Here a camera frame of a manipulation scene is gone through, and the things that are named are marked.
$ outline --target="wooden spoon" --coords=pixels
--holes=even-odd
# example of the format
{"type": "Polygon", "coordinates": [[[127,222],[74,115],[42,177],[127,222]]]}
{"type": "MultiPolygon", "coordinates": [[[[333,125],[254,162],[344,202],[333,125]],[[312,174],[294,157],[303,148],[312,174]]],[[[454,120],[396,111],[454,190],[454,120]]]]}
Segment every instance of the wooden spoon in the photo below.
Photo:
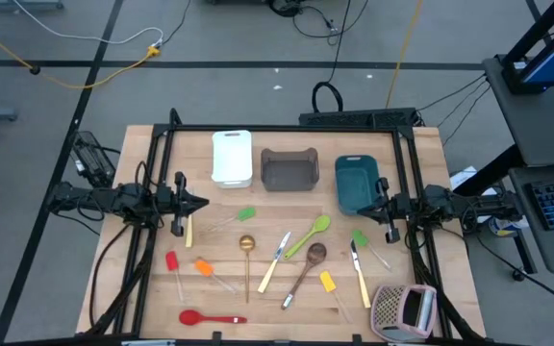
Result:
{"type": "Polygon", "coordinates": [[[249,303],[249,253],[256,247],[256,240],[251,235],[244,235],[239,240],[239,246],[245,252],[245,302],[249,303]]]}
{"type": "Polygon", "coordinates": [[[307,263],[305,264],[305,269],[303,269],[303,272],[298,277],[296,284],[294,284],[294,287],[290,290],[290,293],[288,293],[286,300],[284,300],[284,304],[281,305],[281,309],[288,308],[292,299],[294,298],[296,289],[298,289],[300,284],[303,282],[303,279],[305,278],[305,275],[307,275],[307,272],[316,265],[324,262],[325,259],[326,246],[324,246],[324,244],[315,243],[309,247],[309,250],[307,250],[307,263]]]}

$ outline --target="green spoon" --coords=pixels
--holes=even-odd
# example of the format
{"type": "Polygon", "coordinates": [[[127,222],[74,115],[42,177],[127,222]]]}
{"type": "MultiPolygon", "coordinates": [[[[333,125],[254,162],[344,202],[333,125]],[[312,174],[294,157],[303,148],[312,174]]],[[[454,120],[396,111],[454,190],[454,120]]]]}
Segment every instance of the green spoon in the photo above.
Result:
{"type": "Polygon", "coordinates": [[[294,256],[294,254],[296,254],[296,251],[298,251],[298,249],[300,249],[301,246],[303,246],[303,244],[309,240],[310,237],[312,237],[312,235],[318,233],[318,232],[324,232],[326,231],[326,229],[328,228],[328,225],[331,224],[331,218],[326,216],[326,215],[321,215],[319,216],[315,222],[314,222],[314,226],[312,227],[312,229],[307,233],[307,235],[305,235],[305,237],[303,237],[302,239],[300,239],[296,244],[294,244],[294,246],[292,246],[287,252],[286,254],[284,255],[284,259],[289,259],[290,257],[294,256]]]}

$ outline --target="white container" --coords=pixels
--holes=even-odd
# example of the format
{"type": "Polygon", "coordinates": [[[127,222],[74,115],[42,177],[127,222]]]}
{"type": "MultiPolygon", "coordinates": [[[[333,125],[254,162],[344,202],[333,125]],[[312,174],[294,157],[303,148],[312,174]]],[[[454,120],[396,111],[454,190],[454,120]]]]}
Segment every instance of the white container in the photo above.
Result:
{"type": "Polygon", "coordinates": [[[213,175],[221,188],[240,188],[251,185],[253,175],[251,133],[223,131],[213,134],[213,175]]]}

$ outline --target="desk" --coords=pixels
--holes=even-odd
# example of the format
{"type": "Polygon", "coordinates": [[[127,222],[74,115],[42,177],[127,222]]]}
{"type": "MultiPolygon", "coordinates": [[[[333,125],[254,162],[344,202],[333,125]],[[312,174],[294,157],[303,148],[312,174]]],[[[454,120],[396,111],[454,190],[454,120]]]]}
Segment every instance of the desk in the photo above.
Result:
{"type": "MultiPolygon", "coordinates": [[[[151,140],[150,126],[131,126],[127,129],[119,159],[115,183],[132,182],[139,163],[146,159],[151,140]]],[[[213,145],[210,132],[176,132],[168,169],[168,183],[173,184],[174,173],[183,171],[193,193],[209,198],[211,203],[193,215],[194,245],[186,249],[183,238],[175,238],[167,228],[160,229],[152,264],[150,283],[145,301],[144,319],[140,332],[147,338],[209,339],[213,331],[222,331],[224,339],[256,340],[318,340],[346,341],[352,334],[360,334],[365,341],[379,340],[369,328],[369,310],[363,308],[356,272],[349,255],[351,231],[365,231],[374,246],[392,265],[388,272],[367,249],[359,249],[369,294],[379,284],[413,284],[412,262],[404,241],[392,245],[384,240],[384,227],[362,217],[344,216],[339,212],[335,187],[335,159],[341,155],[368,154],[379,163],[380,174],[390,183],[389,194],[399,192],[397,169],[391,135],[372,133],[254,133],[253,184],[244,189],[220,189],[211,181],[213,145]],[[260,153],[264,148],[277,151],[304,150],[314,147],[319,154],[320,179],[311,192],[266,192],[260,181],[260,153]],[[241,208],[254,206],[257,214],[243,223],[233,221],[219,230],[206,232],[210,225],[229,218],[241,208]],[[302,251],[292,259],[281,260],[265,294],[256,288],[272,261],[274,251],[283,235],[292,231],[289,248],[305,234],[314,219],[322,213],[332,218],[328,231],[315,235],[302,251]],[[244,303],[244,253],[239,249],[239,238],[250,234],[256,239],[251,253],[250,303],[244,303]],[[312,269],[299,288],[290,308],[280,305],[304,266],[307,247],[324,243],[328,256],[312,269]],[[188,305],[180,306],[174,274],[168,273],[164,255],[175,250],[180,262],[180,277],[188,305]],[[215,274],[233,285],[238,294],[225,291],[210,278],[202,277],[193,267],[193,261],[202,256],[215,267],[215,274]],[[330,270],[340,297],[347,305],[355,324],[347,325],[337,311],[331,294],[324,292],[318,274],[330,270]],[[183,309],[198,309],[205,314],[237,314],[249,319],[246,325],[203,323],[187,327],[179,323],[183,309]]],[[[424,183],[448,185],[448,173],[441,149],[438,130],[416,128],[415,144],[424,183]]],[[[403,155],[409,162],[403,146],[403,155]]],[[[406,163],[410,186],[413,177],[406,163]]],[[[164,221],[169,224],[170,218],[164,221]]],[[[396,226],[404,236],[405,224],[396,226]]],[[[459,232],[458,221],[446,227],[459,232]]],[[[121,220],[107,216],[96,250],[97,256],[122,228],[121,220]]],[[[128,231],[110,249],[102,262],[97,278],[96,314],[102,313],[120,288],[131,232],[128,231]]],[[[484,334],[478,300],[471,277],[466,247],[463,241],[447,232],[435,232],[436,249],[444,290],[474,331],[484,334]]],[[[78,323],[78,331],[88,329],[88,286],[78,323]]],[[[128,301],[124,331],[131,326],[135,298],[128,301]]]]}
{"type": "MultiPolygon", "coordinates": [[[[455,193],[464,196],[482,194],[491,185],[506,177],[511,169],[516,172],[511,174],[516,188],[520,185],[519,176],[528,176],[529,172],[520,168],[554,165],[554,87],[542,94],[514,95],[504,81],[502,66],[498,59],[486,59],[483,65],[516,144],[455,188],[455,193]]],[[[538,174],[538,178],[554,177],[554,168],[549,169],[553,171],[552,174],[545,177],[538,174]]],[[[527,194],[523,193],[521,187],[516,188],[516,192],[523,204],[527,206],[529,204],[525,201],[528,198],[527,194]]],[[[538,216],[533,209],[525,208],[525,211],[532,233],[541,247],[544,263],[550,271],[554,272],[554,233],[547,232],[540,222],[535,220],[538,216]]],[[[514,241],[525,272],[537,273],[536,265],[521,232],[514,237],[514,241]]]]}

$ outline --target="butter knife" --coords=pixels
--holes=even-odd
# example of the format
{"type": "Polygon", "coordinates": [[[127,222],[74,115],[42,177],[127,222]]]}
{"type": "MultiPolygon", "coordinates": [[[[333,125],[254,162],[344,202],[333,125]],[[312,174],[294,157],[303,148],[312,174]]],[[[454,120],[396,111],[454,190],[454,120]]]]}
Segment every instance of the butter knife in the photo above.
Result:
{"type": "Polygon", "coordinates": [[[361,286],[361,296],[363,296],[363,304],[366,309],[371,308],[371,303],[369,302],[369,294],[366,291],[365,278],[363,277],[363,271],[361,270],[361,263],[358,259],[358,252],[356,251],[356,243],[354,239],[350,241],[350,252],[352,253],[352,259],[354,260],[354,269],[358,273],[358,283],[361,286]]]}
{"type": "Polygon", "coordinates": [[[275,252],[275,256],[273,258],[273,263],[270,264],[268,271],[266,272],[266,274],[264,274],[264,278],[262,279],[262,282],[258,287],[258,292],[264,293],[264,291],[266,290],[266,287],[268,286],[268,282],[270,281],[270,277],[273,275],[273,271],[275,270],[275,265],[277,265],[277,261],[281,257],[281,254],[284,252],[284,248],[288,243],[288,239],[290,239],[290,235],[291,235],[291,232],[286,233],[286,235],[281,241],[281,244],[279,244],[279,248],[277,249],[277,252],[275,252]]]}

